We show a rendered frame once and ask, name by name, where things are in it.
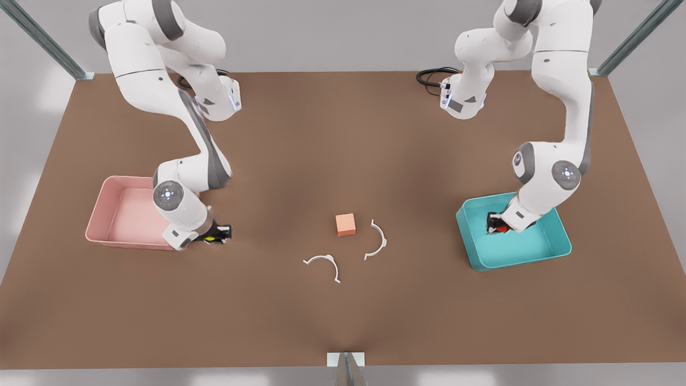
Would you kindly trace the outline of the blue storage box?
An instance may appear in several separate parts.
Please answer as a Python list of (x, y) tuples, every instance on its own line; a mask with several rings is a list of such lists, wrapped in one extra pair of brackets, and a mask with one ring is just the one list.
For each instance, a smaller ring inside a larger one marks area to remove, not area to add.
[(487, 213), (500, 212), (514, 193), (466, 200), (456, 213), (472, 268), (478, 272), (567, 256), (572, 246), (556, 209), (521, 233), (487, 233)]

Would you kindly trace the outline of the pink storage box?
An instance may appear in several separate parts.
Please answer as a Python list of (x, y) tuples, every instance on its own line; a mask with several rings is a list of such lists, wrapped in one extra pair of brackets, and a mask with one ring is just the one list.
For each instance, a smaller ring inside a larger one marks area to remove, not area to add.
[(85, 235), (110, 247), (174, 251), (212, 224), (207, 207), (178, 182), (111, 176), (101, 186)]

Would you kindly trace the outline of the silver frame post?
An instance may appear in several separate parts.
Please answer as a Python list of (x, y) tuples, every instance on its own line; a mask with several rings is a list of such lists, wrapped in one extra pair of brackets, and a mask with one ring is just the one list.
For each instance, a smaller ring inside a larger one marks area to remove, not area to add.
[(327, 366), (336, 368), (334, 386), (367, 386), (361, 370), (364, 352), (329, 352)]
[(0, 9), (14, 20), (44, 51), (51, 56), (76, 81), (93, 80), (93, 72), (84, 71), (59, 44), (42, 29), (16, 0), (0, 0)]
[(684, 0), (661, 0), (661, 3), (624, 39), (598, 68), (590, 68), (591, 77), (608, 77), (642, 42), (664, 22)]

